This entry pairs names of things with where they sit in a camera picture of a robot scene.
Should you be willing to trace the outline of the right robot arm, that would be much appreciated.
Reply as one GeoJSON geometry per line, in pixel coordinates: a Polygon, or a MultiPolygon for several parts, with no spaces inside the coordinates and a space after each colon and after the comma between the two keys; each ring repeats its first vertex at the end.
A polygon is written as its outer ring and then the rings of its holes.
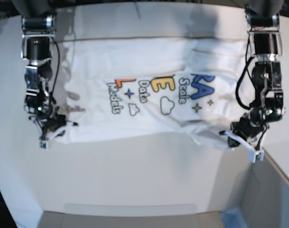
{"type": "Polygon", "coordinates": [[[49,0],[17,0],[14,4],[21,14],[21,58],[28,62],[24,110],[38,128],[40,146],[45,147],[48,141],[64,135],[69,126],[78,125],[59,113],[55,88],[49,86],[51,79],[57,79],[52,72],[50,50],[57,44],[56,7],[49,0]]]}

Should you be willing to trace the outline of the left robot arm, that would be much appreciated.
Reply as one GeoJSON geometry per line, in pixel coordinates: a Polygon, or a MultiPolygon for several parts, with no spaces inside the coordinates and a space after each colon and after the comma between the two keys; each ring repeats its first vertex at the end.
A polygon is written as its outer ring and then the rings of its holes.
{"type": "Polygon", "coordinates": [[[280,11],[283,5],[282,0],[248,0],[245,4],[245,17],[249,25],[248,45],[253,45],[253,50],[245,61],[235,96],[239,106],[247,112],[239,121],[231,123],[230,130],[219,133],[227,136],[229,148],[243,145],[255,152],[259,151],[270,123],[280,121],[285,114],[281,64],[278,59],[283,54],[280,35],[280,11]],[[254,100],[245,105],[239,89],[254,59],[256,62],[250,75],[254,100]]]}

